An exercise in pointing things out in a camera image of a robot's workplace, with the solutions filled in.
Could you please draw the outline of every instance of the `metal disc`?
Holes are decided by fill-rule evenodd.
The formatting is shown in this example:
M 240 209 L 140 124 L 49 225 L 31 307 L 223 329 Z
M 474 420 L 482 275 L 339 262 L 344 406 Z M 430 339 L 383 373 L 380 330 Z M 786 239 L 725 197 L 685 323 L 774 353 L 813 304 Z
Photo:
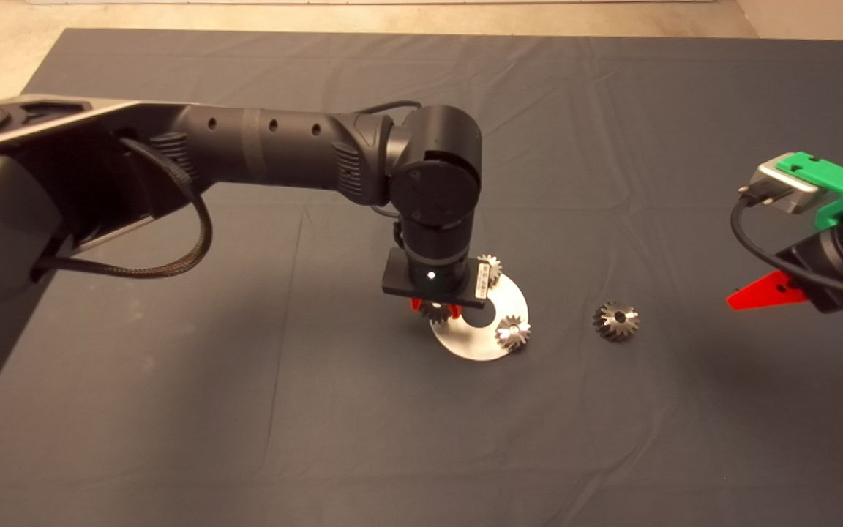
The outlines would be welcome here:
M 487 298 L 495 307 L 496 315 L 485 327 L 471 326 L 463 317 L 448 319 L 441 324 L 431 324 L 431 330 L 439 343 L 455 356 L 476 361 L 505 357 L 509 350 L 496 341 L 496 327 L 508 316 L 517 316 L 524 323 L 529 321 L 529 306 L 525 303 L 525 297 L 507 274 L 501 274 L 499 280 L 496 280 L 496 285 L 487 293 Z

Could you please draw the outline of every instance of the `green 3d-printed part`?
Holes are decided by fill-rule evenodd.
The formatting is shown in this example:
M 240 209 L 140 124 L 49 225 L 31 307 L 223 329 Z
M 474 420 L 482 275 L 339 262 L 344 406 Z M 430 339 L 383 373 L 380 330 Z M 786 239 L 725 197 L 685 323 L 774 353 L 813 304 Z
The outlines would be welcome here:
M 839 223 L 843 216 L 843 167 L 799 152 L 779 161 L 776 169 L 837 193 L 837 200 L 817 210 L 815 227 L 823 230 Z

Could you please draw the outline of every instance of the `silver gear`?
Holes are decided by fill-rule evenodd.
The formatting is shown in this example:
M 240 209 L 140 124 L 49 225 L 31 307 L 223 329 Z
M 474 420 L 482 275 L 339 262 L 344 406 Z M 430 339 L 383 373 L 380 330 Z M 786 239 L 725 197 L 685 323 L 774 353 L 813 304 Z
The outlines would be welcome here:
M 444 324 L 448 317 L 451 317 L 451 308 L 447 304 L 438 304 L 425 300 L 419 306 L 419 313 L 433 324 Z
M 635 307 L 608 302 L 594 311 L 594 328 L 611 343 L 630 338 L 640 329 L 640 314 Z
M 503 263 L 499 261 L 492 254 L 481 254 L 477 260 L 487 261 L 490 264 L 490 278 L 488 280 L 489 287 L 493 287 L 499 281 L 499 277 L 503 274 Z
M 525 346 L 532 336 L 532 326 L 516 316 L 505 317 L 496 326 L 496 342 L 502 348 L 515 351 Z

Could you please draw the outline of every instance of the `label sticker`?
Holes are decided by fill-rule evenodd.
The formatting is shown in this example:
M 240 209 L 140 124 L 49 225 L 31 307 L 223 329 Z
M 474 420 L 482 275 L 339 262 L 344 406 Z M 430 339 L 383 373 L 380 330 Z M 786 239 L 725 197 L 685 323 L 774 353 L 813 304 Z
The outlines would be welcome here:
M 480 300 L 486 300 L 486 290 L 490 287 L 490 265 L 486 261 L 481 261 L 477 267 L 477 291 L 474 291 L 474 296 Z

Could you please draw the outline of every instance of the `black robotic arm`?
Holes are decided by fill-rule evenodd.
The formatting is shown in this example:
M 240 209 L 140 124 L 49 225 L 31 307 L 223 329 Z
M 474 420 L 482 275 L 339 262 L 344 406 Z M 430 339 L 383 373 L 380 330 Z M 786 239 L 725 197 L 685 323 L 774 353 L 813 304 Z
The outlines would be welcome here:
M 478 284 L 489 266 L 468 258 L 481 190 L 477 124 L 449 106 L 420 107 L 402 124 L 375 110 L 50 96 L 0 102 L 0 368 L 49 268 L 98 272 L 102 264 L 68 257 L 189 203 L 205 213 L 198 196 L 218 182 L 336 190 L 361 206 L 392 203 L 397 247 L 384 291 L 483 307 Z M 167 273 L 116 267 L 115 274 L 183 272 L 209 238 L 198 246 L 188 264 L 162 266 Z

